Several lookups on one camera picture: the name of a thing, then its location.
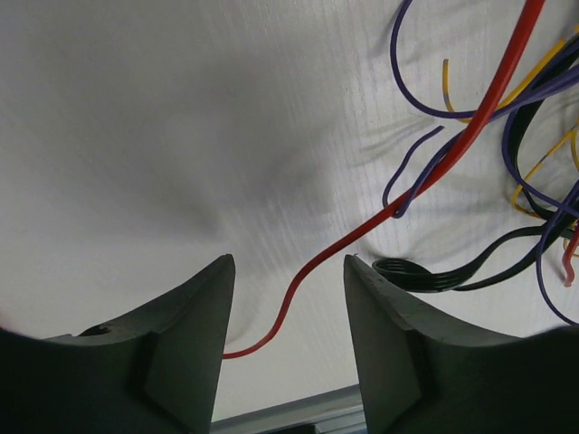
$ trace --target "insulated wire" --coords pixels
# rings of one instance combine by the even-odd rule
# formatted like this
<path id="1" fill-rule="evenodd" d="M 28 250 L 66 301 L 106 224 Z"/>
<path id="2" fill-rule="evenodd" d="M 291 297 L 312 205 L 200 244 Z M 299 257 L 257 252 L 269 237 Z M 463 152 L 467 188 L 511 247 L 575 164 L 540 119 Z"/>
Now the insulated wire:
<path id="1" fill-rule="evenodd" d="M 565 144 L 565 142 L 569 139 L 573 139 L 573 137 L 576 135 L 576 130 L 575 127 L 573 129 L 571 129 L 570 131 L 568 131 L 557 143 L 555 143 L 555 145 L 553 147 L 551 147 L 551 149 L 549 149 L 542 157 L 541 159 L 533 166 L 533 168 L 529 171 L 529 173 L 525 176 L 525 181 L 526 182 L 530 182 L 531 178 L 538 172 L 538 170 L 541 168 L 541 166 L 543 165 L 543 163 L 547 160 L 548 157 L 552 156 L 562 145 Z M 513 208 L 515 208 L 515 210 L 519 211 L 519 212 L 523 212 L 525 214 L 531 215 L 533 217 L 537 217 L 537 218 L 541 218 L 536 212 L 532 212 L 529 210 L 526 210 L 525 208 L 523 208 L 522 206 L 520 206 L 517 203 L 517 199 L 520 196 L 520 194 L 523 191 L 523 185 L 519 184 L 517 185 L 517 188 L 515 189 L 515 192 L 513 193 L 513 196 L 510 199 L 510 204 Z"/>
<path id="2" fill-rule="evenodd" d="M 406 155 L 404 156 L 402 163 L 400 164 L 400 166 L 398 167 L 396 172 L 394 172 L 394 175 L 392 175 L 392 178 L 390 178 L 390 181 L 388 181 L 388 184 L 386 185 L 386 188 L 384 189 L 384 193 L 382 194 L 382 206 L 384 208 L 386 206 L 388 206 L 388 197 L 390 196 L 390 192 L 392 191 L 394 184 L 396 184 L 396 181 L 398 181 L 398 178 L 400 177 L 400 175 L 402 174 L 402 172 L 404 171 L 404 169 L 406 168 L 408 163 L 410 163 L 410 159 L 413 156 L 416 149 L 418 149 L 420 147 L 420 145 L 422 145 L 424 142 L 426 142 L 430 138 L 436 136 L 438 133 L 440 133 L 443 130 L 444 130 L 444 127 L 442 125 L 439 125 L 438 127 L 433 129 L 432 131 L 430 131 L 430 132 L 426 133 L 424 136 L 420 137 L 418 140 L 416 140 L 416 142 L 414 142 L 414 144 L 412 146 L 410 146 L 410 148 L 408 149 L 408 152 L 406 152 Z"/>
<path id="3" fill-rule="evenodd" d="M 516 97 L 523 91 L 524 88 L 537 76 L 537 74 L 545 68 L 545 66 L 557 55 L 558 52 L 565 46 L 565 40 L 559 40 L 555 46 L 549 50 L 549 52 L 541 59 L 535 68 L 528 73 L 528 75 L 519 83 L 519 85 L 506 96 L 500 104 L 498 104 L 497 109 L 503 109 L 508 104 L 513 102 Z M 444 105 L 450 113 L 456 113 L 456 110 L 452 106 L 451 97 L 449 93 L 449 60 L 444 59 L 442 61 L 442 97 L 444 98 Z M 470 122 L 469 118 L 459 118 L 459 122 L 468 124 Z"/>
<path id="4" fill-rule="evenodd" d="M 577 154 L 577 130 L 571 136 L 571 156 L 573 157 L 573 162 L 577 170 L 579 170 L 579 155 Z"/>
<path id="5" fill-rule="evenodd" d="M 575 185 L 573 186 L 573 189 L 571 190 L 571 192 L 569 192 L 569 194 L 567 195 L 567 197 L 565 197 L 564 200 L 564 204 L 567 205 L 569 204 L 572 200 L 576 200 L 576 198 L 579 196 L 579 181 L 577 181 L 575 183 Z M 543 280 L 543 270 L 542 270 L 542 263 L 541 263 L 541 258 L 543 255 L 543 252 L 546 250 L 546 241 L 550 235 L 551 230 L 555 227 L 555 225 L 557 224 L 557 221 L 559 221 L 560 219 L 562 219 L 563 217 L 563 209 L 559 208 L 555 214 L 553 214 L 553 216 L 551 216 L 551 218 L 548 220 L 548 222 L 546 223 L 546 228 L 545 231 L 543 232 L 543 234 L 541 235 L 541 239 L 539 240 L 539 243 L 536 245 L 536 262 L 535 262 L 535 266 L 536 266 L 536 280 L 537 283 L 539 285 L 539 290 L 541 291 L 541 296 L 543 296 L 543 299 L 545 300 L 546 304 L 549 306 L 549 308 L 551 309 L 551 311 L 557 315 L 560 319 L 562 319 L 563 321 L 565 321 L 567 324 L 571 325 L 571 326 L 577 326 L 577 323 L 572 320 L 571 318 L 565 316 L 553 303 L 553 301 L 551 300 L 551 298 L 549 297 L 548 293 L 546 292 L 546 287 L 545 287 L 545 281 Z"/>
<path id="6" fill-rule="evenodd" d="M 557 54 L 557 56 L 554 58 L 554 60 L 556 61 L 551 62 L 553 65 L 542 70 L 541 73 L 536 77 L 536 79 L 534 80 L 536 84 L 533 86 L 529 86 L 527 89 L 525 89 L 521 93 L 519 98 L 524 98 L 529 94 L 532 94 L 534 89 L 538 89 L 539 87 L 545 85 L 546 80 L 544 80 L 544 78 L 546 75 L 551 76 L 555 75 L 555 78 L 551 80 L 557 80 L 560 77 L 568 74 L 571 70 L 576 70 L 576 66 L 571 67 L 571 65 L 577 59 L 578 56 L 579 56 L 579 38 L 575 36 L 572 42 L 568 44 L 568 47 L 563 52 Z M 579 218 L 579 212 L 577 212 L 577 210 L 574 210 L 572 207 L 569 207 L 564 203 L 560 203 L 554 200 L 553 198 L 547 196 L 546 194 L 541 193 L 532 185 L 530 185 L 528 182 L 526 182 L 525 179 L 521 176 L 520 172 L 518 171 L 516 158 L 513 158 L 513 156 L 510 154 L 509 142 L 513 140 L 513 137 L 510 135 L 510 133 L 507 134 L 507 132 L 513 129 L 513 122 L 514 118 L 517 116 L 517 113 L 530 111 L 533 112 L 534 116 L 540 105 L 541 101 L 535 102 L 533 104 L 528 104 L 523 108 L 518 108 L 517 110 L 511 112 L 510 115 L 508 116 L 507 124 L 505 125 L 505 134 L 503 135 L 501 144 L 501 154 L 503 157 L 503 162 L 505 163 L 505 167 L 507 168 L 508 172 L 511 174 L 513 179 L 515 179 L 515 181 L 517 181 L 518 184 L 523 185 L 524 187 L 523 193 L 532 207 L 534 206 L 533 204 L 534 201 L 531 197 L 531 194 L 553 205 L 556 208 L 563 209 L 563 211 L 572 214 L 575 218 Z M 515 133 L 515 136 L 517 136 L 515 137 L 515 139 L 517 141 L 520 141 L 519 136 L 522 137 L 525 134 L 527 127 L 528 125 L 525 125 L 524 127 L 519 128 L 520 131 Z M 551 212 L 544 209 L 542 210 L 542 212 L 538 212 L 535 207 L 533 209 L 535 212 L 539 213 L 539 215 L 541 215 L 546 220 L 548 220 L 548 218 L 552 215 Z"/>
<path id="7" fill-rule="evenodd" d="M 563 263 L 563 268 L 567 273 L 567 276 L 565 277 L 565 281 L 563 283 L 566 287 L 570 287 L 575 279 L 575 271 L 573 269 L 573 265 L 571 264 L 571 258 L 573 256 L 576 256 L 574 252 L 577 249 L 577 246 L 579 246 L 579 231 L 575 231 L 573 238 L 571 239 L 571 242 L 568 243 L 567 246 L 565 246 L 565 253 L 563 253 L 563 258 L 561 259 L 561 262 Z"/>
<path id="8" fill-rule="evenodd" d="M 567 44 L 567 46 L 565 47 L 565 52 L 563 53 L 563 55 L 557 54 L 557 56 L 552 60 L 551 63 L 558 64 L 559 63 L 559 59 L 558 59 L 559 57 L 563 57 L 563 59 L 566 59 L 566 58 L 570 58 L 570 57 L 575 56 L 577 53 L 579 53 L 579 50 L 575 49 L 575 46 L 578 43 L 579 43 L 579 40 L 577 40 L 577 38 L 575 37 L 571 42 L 569 42 Z M 576 82 L 579 82 L 579 68 L 573 67 L 573 68 L 571 68 L 570 71 L 567 71 L 566 69 L 569 68 L 570 66 L 571 65 L 566 66 L 563 69 L 563 72 L 561 72 L 559 74 L 555 74 L 551 80 L 548 80 L 548 81 L 541 80 L 540 82 L 538 82 L 538 80 L 536 80 L 538 82 L 538 84 L 536 86 L 533 86 L 533 89 L 532 89 L 533 91 L 526 91 L 525 95 L 523 97 L 517 98 L 513 103 L 509 104 L 508 106 L 495 111 L 494 115 L 491 118 L 497 119 L 506 113 L 520 109 L 520 108 L 524 107 L 525 105 L 531 104 L 533 102 L 543 100 L 551 95 L 555 95 L 557 92 L 562 91 L 563 89 L 566 89 L 566 87 L 568 87 L 568 86 L 575 85 Z M 415 197 L 416 192 L 419 190 L 420 186 L 424 183 L 426 178 L 428 178 L 430 176 L 432 170 L 434 170 L 434 168 L 440 163 L 440 161 L 446 156 L 446 154 L 449 152 L 449 150 L 454 146 L 454 142 L 459 137 L 459 135 L 460 134 L 455 136 L 453 139 L 451 139 L 449 142 L 447 142 L 441 149 L 439 149 L 439 151 L 434 155 L 434 157 L 424 167 L 422 172 L 419 174 L 418 179 L 414 182 L 413 187 L 411 188 L 412 194 L 407 198 L 403 207 L 401 207 L 394 214 L 394 218 L 400 218 L 404 215 L 404 213 L 406 212 L 406 210 L 408 209 L 408 207 L 410 205 L 411 200 Z M 411 148 L 411 151 L 414 152 L 415 146 L 418 146 L 418 145 L 419 145 L 418 142 L 416 144 L 414 144 Z M 395 176 L 398 176 L 399 174 L 400 174 L 400 169 L 396 172 Z M 392 182 L 386 186 L 386 190 L 384 190 L 384 194 L 383 194 L 383 200 L 384 200 L 384 196 L 388 194 L 387 190 L 391 187 L 392 187 Z M 551 199 L 551 198 L 548 198 L 548 199 L 551 201 L 550 203 L 553 203 L 556 206 L 564 206 L 564 205 L 560 204 L 559 202 L 555 201 L 555 199 Z M 579 216 L 579 213 L 574 211 L 574 210 L 571 210 L 568 212 L 571 212 L 574 215 L 577 214 Z"/>
<path id="9" fill-rule="evenodd" d="M 571 228 L 573 229 L 573 231 L 575 231 L 577 229 L 577 220 L 574 221 L 574 223 L 571 225 Z M 568 247 L 569 247 L 569 240 L 563 239 L 563 249 L 567 250 Z M 579 254 L 573 253 L 573 257 L 579 258 Z"/>
<path id="10" fill-rule="evenodd" d="M 571 41 L 565 44 L 565 52 L 562 54 L 557 54 L 557 59 L 552 59 L 549 62 L 549 66 L 546 71 L 540 71 L 541 77 L 534 77 L 531 80 L 533 85 L 533 89 L 537 87 L 544 86 L 547 82 L 551 80 L 556 80 L 556 78 L 562 74 L 566 69 L 568 69 L 572 63 L 579 57 L 579 51 L 575 49 L 577 44 L 579 43 L 579 38 L 574 37 Z M 520 114 L 517 115 L 520 120 L 517 123 L 526 129 L 526 126 L 530 124 L 533 116 L 540 106 L 542 102 L 537 102 L 533 104 L 536 108 L 534 110 L 527 110 L 526 107 L 523 107 L 520 110 Z M 515 137 L 514 139 L 509 139 L 509 148 L 514 149 L 514 151 L 510 151 L 509 155 L 510 158 L 516 162 L 517 160 L 517 150 L 521 143 L 521 137 Z M 537 215 L 541 218 L 548 220 L 552 212 L 541 208 L 537 205 L 533 199 L 528 195 L 526 191 L 524 191 L 525 196 L 529 200 L 531 204 L 531 208 L 536 210 Z M 563 225 L 559 223 L 556 226 L 556 230 L 552 231 L 550 235 L 549 242 L 546 246 L 552 244 L 555 241 L 557 236 L 563 236 L 565 240 L 571 239 L 574 237 L 574 232 L 570 229 L 566 229 L 565 225 L 569 225 L 573 223 L 573 218 L 571 216 L 565 216 L 565 219 L 562 220 Z M 520 262 L 515 264 L 510 269 L 507 269 L 497 276 L 493 276 L 491 278 L 486 278 L 481 282 L 459 286 L 464 281 L 468 280 L 472 277 L 472 275 L 479 269 L 482 263 L 489 257 L 489 255 L 502 243 L 512 240 L 513 238 L 523 237 L 523 236 L 531 236 L 531 235 L 539 235 L 543 233 L 545 230 L 545 225 L 543 227 L 530 227 L 530 228 L 522 228 L 520 230 L 515 230 L 509 232 L 508 234 L 503 235 L 497 241 L 491 244 L 488 248 L 486 248 L 477 258 L 475 258 L 472 262 L 460 267 L 459 269 L 455 269 L 452 271 L 447 271 L 443 273 L 432 274 L 429 270 L 425 269 L 424 267 L 415 264 L 406 259 L 391 259 L 391 258 L 384 258 L 376 261 L 373 264 L 373 268 L 387 278 L 389 281 L 394 283 L 400 288 L 405 290 L 409 290 L 412 292 L 441 292 L 444 290 L 457 290 L 457 291 L 466 291 L 478 288 L 484 288 L 486 286 L 498 283 L 502 280 L 507 278 L 511 278 L 515 276 L 517 273 L 521 272 L 528 266 L 530 266 L 536 260 L 535 250 L 531 250 Z"/>
<path id="11" fill-rule="evenodd" d="M 404 0 L 401 7 L 401 12 L 398 14 L 397 19 L 400 14 L 408 9 L 412 0 Z M 505 92 L 507 85 L 515 72 L 515 68 L 520 61 L 520 58 L 527 46 L 528 39 L 533 32 L 536 25 L 536 20 L 541 14 L 541 10 L 545 0 L 526 0 L 525 6 L 518 18 L 517 25 L 510 41 L 508 42 L 507 49 L 503 54 L 503 58 L 498 66 L 495 77 L 490 83 L 489 89 L 485 94 L 485 97 L 480 103 L 479 109 L 472 117 L 472 121 L 467 125 L 465 130 L 460 134 L 458 139 L 454 142 L 453 146 L 449 152 L 441 159 L 440 163 L 432 170 L 428 178 L 422 185 L 417 185 L 415 192 L 406 191 L 404 194 L 399 196 L 394 202 L 388 205 L 386 208 L 378 212 L 376 215 L 371 217 L 369 220 L 355 228 L 353 231 L 348 233 L 345 237 L 336 241 L 334 244 L 321 251 L 313 259 L 311 259 L 294 279 L 290 282 L 288 290 L 281 303 L 280 312 L 276 317 L 272 328 L 270 331 L 260 339 L 256 344 L 251 345 L 241 351 L 236 351 L 233 353 L 225 353 L 223 359 L 234 359 L 238 357 L 244 357 L 245 355 L 252 354 L 266 345 L 275 335 L 280 331 L 281 326 L 288 314 L 290 309 L 291 300 L 294 298 L 296 291 L 299 288 L 299 284 L 303 279 L 319 264 L 324 262 L 326 259 L 330 258 L 334 254 L 338 253 L 346 246 L 350 245 L 354 241 L 358 240 L 362 236 L 369 233 L 379 224 L 385 222 L 387 219 L 392 217 L 399 208 L 401 208 L 407 201 L 409 197 L 423 193 L 431 186 L 433 186 L 438 180 L 440 180 L 451 168 L 460 160 L 464 153 L 469 149 L 474 140 L 480 134 L 480 131 L 489 121 L 493 112 L 495 111 L 501 96 Z M 393 33 L 393 38 L 391 40 L 391 53 L 394 45 L 395 50 L 395 38 Z"/>
<path id="12" fill-rule="evenodd" d="M 390 44 L 390 63 L 392 66 L 392 73 L 394 75 L 394 80 L 396 81 L 398 89 L 403 93 L 406 100 L 410 102 L 415 108 L 419 109 L 422 113 L 426 113 L 436 118 L 448 118 L 448 119 L 471 118 L 473 115 L 472 111 L 449 112 L 428 107 L 425 104 L 421 103 L 406 87 L 406 84 L 404 83 L 404 80 L 402 78 L 402 73 L 400 72 L 396 45 L 398 42 L 400 29 L 402 27 L 402 21 L 404 19 L 404 16 L 408 12 L 408 8 L 410 7 L 411 3 L 412 0 L 403 1 L 402 5 L 400 6 L 400 11 L 396 16 L 396 18 L 394 19 L 394 25 L 392 29 L 392 41 Z M 539 3 L 539 5 L 542 6 L 543 3 L 544 0 L 542 0 Z"/>

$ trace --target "white corrugated plastic sheet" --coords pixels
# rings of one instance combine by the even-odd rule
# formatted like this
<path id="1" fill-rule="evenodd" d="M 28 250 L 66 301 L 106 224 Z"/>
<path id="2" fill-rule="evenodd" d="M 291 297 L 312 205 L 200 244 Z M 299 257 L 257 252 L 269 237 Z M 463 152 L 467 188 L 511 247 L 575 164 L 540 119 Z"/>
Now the white corrugated plastic sheet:
<path id="1" fill-rule="evenodd" d="M 457 109 L 474 109 L 523 0 L 416 0 L 403 25 L 403 75 L 443 108 L 442 59 Z M 237 264 L 226 349 L 269 329 L 293 274 L 381 206 L 405 149 L 436 125 L 403 99 L 385 55 L 397 0 L 26 0 L 0 5 L 0 324 L 28 335 L 79 333 L 173 288 L 222 253 Z M 519 81 L 579 16 L 546 2 Z M 523 171 L 573 125 L 576 90 L 529 129 Z M 399 221 L 345 252 L 455 268 L 533 220 L 488 127 Z M 411 184 L 436 146 L 402 176 Z M 568 147 L 535 180 L 561 194 L 576 177 Z M 533 241 L 514 241 L 480 275 Z M 546 255 L 554 301 L 579 317 Z M 228 418 L 356 383 L 343 254 L 302 285 L 280 335 L 223 363 L 214 417 Z M 424 296 L 513 335 L 559 324 L 534 270 L 468 294 Z"/>

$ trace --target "wire bundle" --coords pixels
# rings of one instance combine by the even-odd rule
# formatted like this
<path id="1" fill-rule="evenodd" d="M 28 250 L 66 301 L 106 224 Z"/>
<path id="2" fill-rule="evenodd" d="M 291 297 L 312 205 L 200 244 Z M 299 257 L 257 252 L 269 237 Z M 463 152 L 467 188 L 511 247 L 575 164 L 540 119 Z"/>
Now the wire bundle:
<path id="1" fill-rule="evenodd" d="M 397 59 L 395 59 L 395 45 L 398 33 L 400 31 L 400 26 L 402 24 L 403 16 L 408 10 L 411 2 L 412 0 L 404 0 L 400 12 L 396 17 L 396 22 L 394 23 L 395 32 L 393 32 L 391 41 L 391 59 L 394 53 L 394 61 L 392 62 L 393 73 L 399 87 L 401 87 L 401 83 L 403 86 L 403 81 L 402 76 L 400 75 L 400 71 L 397 67 Z M 253 354 L 261 349 L 264 345 L 269 343 L 281 330 L 281 326 L 283 325 L 283 322 L 290 309 L 291 301 L 295 297 L 300 283 L 311 271 L 313 271 L 326 259 L 338 253 L 348 245 L 352 244 L 354 241 L 359 240 L 379 224 L 385 222 L 391 217 L 400 217 L 415 197 L 436 184 L 462 158 L 462 156 L 467 152 L 474 140 L 480 134 L 480 131 L 491 120 L 493 113 L 494 116 L 497 116 L 495 109 L 497 108 L 500 98 L 507 88 L 507 85 L 515 71 L 515 68 L 517 67 L 525 47 L 527 46 L 528 39 L 535 27 L 536 20 L 541 13 L 544 3 L 545 0 L 526 0 L 525 6 L 523 7 L 521 15 L 518 18 L 515 30 L 513 31 L 511 39 L 508 43 L 507 49 L 503 54 L 503 58 L 498 66 L 497 72 L 492 82 L 490 83 L 489 89 L 487 90 L 482 102 L 480 103 L 479 109 L 476 112 L 460 113 L 460 118 L 472 118 L 471 122 L 466 126 L 465 130 L 442 147 L 442 149 L 434 156 L 432 161 L 424 169 L 421 176 L 414 183 L 410 190 L 399 196 L 392 203 L 389 203 L 384 207 L 384 209 L 352 230 L 346 236 L 321 251 L 306 265 L 304 265 L 290 282 L 283 301 L 281 302 L 280 312 L 278 313 L 270 331 L 257 343 L 241 351 L 224 354 L 224 359 L 235 359 Z M 505 110 L 504 113 L 507 113 L 510 110 L 520 108 L 529 102 L 544 99 L 549 95 L 572 86 L 576 82 L 576 79 L 577 77 L 575 76 L 562 74 L 560 77 L 558 77 L 557 82 L 553 80 L 549 83 L 548 87 L 539 87 L 535 89 L 533 95 L 528 96 L 528 98 L 525 100 L 514 101 L 511 105 L 498 111 Z M 413 99 L 413 96 L 409 91 L 406 93 Z M 449 114 L 448 112 L 441 111 L 439 111 L 439 113 L 442 113 L 443 117 Z"/>
<path id="2" fill-rule="evenodd" d="M 403 15 L 408 9 L 408 4 L 405 2 L 401 9 L 401 14 L 398 15 L 393 29 L 393 43 L 390 48 L 391 61 L 393 64 L 394 77 L 396 82 L 413 106 L 420 111 L 436 117 L 441 118 L 456 118 L 461 121 L 468 122 L 466 118 L 471 116 L 471 112 L 455 112 L 452 108 L 450 98 L 448 96 L 448 62 L 444 63 L 443 70 L 443 95 L 448 112 L 435 110 L 423 105 L 418 101 L 410 91 L 405 87 L 402 76 L 397 65 L 396 56 L 396 40 L 397 34 L 400 31 Z M 541 294 L 547 305 L 551 310 L 569 324 L 575 322 L 564 316 L 551 302 L 546 293 L 545 284 L 542 279 L 541 269 L 541 255 L 558 237 L 562 236 L 568 240 L 572 240 L 564 255 L 565 269 L 567 270 L 567 284 L 572 280 L 574 273 L 570 266 L 570 258 L 573 255 L 574 249 L 579 245 L 579 232 L 575 233 L 569 229 L 569 226 L 574 223 L 579 216 L 579 182 L 573 187 L 571 192 L 567 195 L 565 200 L 560 203 L 553 198 L 546 196 L 528 184 L 528 176 L 524 179 L 518 169 L 517 155 L 522 142 L 523 136 L 527 128 L 540 108 L 543 100 L 561 90 L 568 89 L 579 81 L 579 72 L 577 66 L 572 66 L 579 58 L 579 37 L 575 36 L 571 41 L 559 42 L 547 55 L 538 63 L 529 75 L 523 80 L 521 85 L 517 87 L 503 103 L 498 106 L 498 110 L 493 115 L 492 119 L 496 119 L 504 114 L 509 113 L 508 121 L 505 126 L 505 132 L 502 139 L 501 150 L 505 166 L 512 177 L 519 183 L 520 191 L 525 195 L 531 209 L 538 217 L 546 220 L 546 223 L 541 226 L 527 227 L 511 231 L 488 246 L 480 255 L 468 264 L 447 272 L 431 273 L 424 267 L 415 264 L 406 259 L 389 259 L 384 258 L 376 261 L 373 267 L 382 274 L 385 278 L 400 288 L 412 292 L 442 292 L 447 290 L 455 291 L 469 291 L 473 289 L 484 288 L 494 285 L 507 278 L 516 276 L 524 269 L 528 268 L 533 263 L 536 264 L 536 274 L 538 285 Z M 411 147 L 409 154 L 411 155 L 417 148 Z M 435 165 L 439 157 L 437 155 L 431 160 L 429 165 Z M 394 178 L 397 178 L 402 170 L 394 173 Z M 387 203 L 387 196 L 394 184 L 395 179 L 391 180 L 384 190 L 383 202 Z M 547 210 L 536 203 L 534 197 L 538 197 L 557 208 L 556 212 Z M 540 240 L 537 245 L 517 264 L 511 268 L 498 273 L 498 275 L 491 278 L 485 278 L 476 283 L 462 285 L 469 280 L 476 271 L 482 266 L 484 261 L 503 243 L 519 237 L 537 236 L 540 235 Z"/>

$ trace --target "red wire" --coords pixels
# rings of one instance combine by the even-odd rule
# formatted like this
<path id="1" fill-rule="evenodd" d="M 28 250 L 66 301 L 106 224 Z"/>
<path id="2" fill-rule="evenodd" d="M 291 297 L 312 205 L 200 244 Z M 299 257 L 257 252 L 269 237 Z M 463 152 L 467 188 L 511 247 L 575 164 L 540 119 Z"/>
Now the red wire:
<path id="1" fill-rule="evenodd" d="M 575 271 L 573 269 L 573 265 L 571 265 L 571 258 L 575 253 L 575 250 L 579 246 L 579 227 L 575 229 L 575 234 L 569 242 L 569 245 L 565 249 L 565 253 L 563 254 L 563 268 L 567 273 L 567 277 L 565 282 L 563 283 L 566 287 L 570 287 L 573 281 L 575 280 Z"/>
<path id="2" fill-rule="evenodd" d="M 480 131 L 489 121 L 490 117 L 497 108 L 499 100 L 505 92 L 505 89 L 507 88 L 513 73 L 515 72 L 515 68 L 517 67 L 521 56 L 523 55 L 523 51 L 527 46 L 528 39 L 533 32 L 536 20 L 541 13 L 541 9 L 543 8 L 544 3 L 545 0 L 527 0 L 525 2 L 525 7 L 523 8 L 521 15 L 518 18 L 517 26 L 513 31 L 511 39 L 508 43 L 508 47 L 505 50 L 505 54 L 500 61 L 497 73 L 490 83 L 489 90 L 487 90 L 484 99 L 480 103 L 479 109 L 473 116 L 471 122 L 462 132 L 454 146 L 451 148 L 449 153 L 432 171 L 431 175 L 422 185 L 418 194 L 426 191 L 434 183 L 441 179 L 444 174 L 451 170 L 451 168 L 469 149 L 470 145 L 472 145 L 472 142 L 474 142 L 474 140 L 480 134 Z M 257 350 L 266 345 L 271 339 L 273 339 L 281 329 L 281 325 L 283 324 L 283 321 L 288 314 L 288 310 L 290 309 L 291 300 L 296 295 L 296 291 L 298 290 L 299 284 L 302 282 L 302 280 L 326 259 L 338 253 L 348 245 L 352 244 L 354 241 L 369 233 L 376 226 L 392 217 L 393 214 L 404 203 L 408 197 L 408 194 L 409 192 L 406 191 L 374 217 L 371 217 L 367 222 L 362 223 L 360 226 L 348 233 L 348 235 L 346 235 L 344 238 L 336 241 L 334 244 L 320 252 L 306 265 L 304 265 L 296 277 L 293 278 L 289 284 L 288 291 L 286 292 L 286 295 L 281 303 L 280 312 L 278 313 L 278 316 L 273 323 L 273 327 L 268 332 L 268 334 L 266 334 L 256 344 L 253 344 L 244 350 L 236 351 L 234 353 L 225 353 L 223 355 L 223 359 L 236 359 L 238 357 L 244 357 L 245 355 L 255 353 Z"/>

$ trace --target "black ribbon cable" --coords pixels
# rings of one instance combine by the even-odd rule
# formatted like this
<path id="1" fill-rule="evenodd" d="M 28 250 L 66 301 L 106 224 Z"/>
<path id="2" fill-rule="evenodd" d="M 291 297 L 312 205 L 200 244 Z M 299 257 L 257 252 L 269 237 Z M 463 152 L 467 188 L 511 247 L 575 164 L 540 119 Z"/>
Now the black ribbon cable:
<path id="1" fill-rule="evenodd" d="M 569 51 L 569 53 L 567 53 L 563 59 L 558 59 L 555 62 L 555 57 L 555 59 L 551 60 L 545 66 L 545 71 L 548 71 L 548 73 L 546 73 L 541 80 L 537 80 L 536 83 L 533 84 L 533 88 L 549 82 L 564 71 L 567 71 L 573 65 L 573 63 L 579 58 L 579 43 L 575 44 L 577 41 L 579 41 L 579 36 L 575 36 L 566 44 L 563 50 L 565 51 L 565 49 L 568 49 L 567 51 Z M 517 158 L 521 142 L 523 141 L 523 137 L 527 132 L 531 121 L 542 104 L 543 100 L 527 104 L 520 108 L 515 115 L 513 127 L 509 131 L 508 156 L 517 171 Z M 525 195 L 531 209 L 538 216 L 544 220 L 548 220 L 553 215 L 553 211 L 547 210 L 547 208 L 536 203 L 533 196 L 527 190 L 523 189 L 523 194 Z M 572 207 L 579 210 L 579 201 L 573 203 Z M 546 249 L 559 237 L 564 237 L 568 240 L 573 237 L 574 232 L 569 229 L 569 226 L 574 222 L 574 220 L 575 218 L 572 215 L 564 214 L 562 216 L 546 239 Z M 379 259 L 372 264 L 372 267 L 388 281 L 409 292 L 437 293 L 449 290 L 471 291 L 474 289 L 485 288 L 512 278 L 533 265 L 536 261 L 536 248 L 533 248 L 515 265 L 495 276 L 484 278 L 481 281 L 469 283 L 468 285 L 462 284 L 472 278 L 490 255 L 502 244 L 516 238 L 541 235 L 545 226 L 546 223 L 540 226 L 529 226 L 506 233 L 490 244 L 471 262 L 451 271 L 431 273 L 425 267 L 411 262 L 410 260 L 397 258 Z"/>

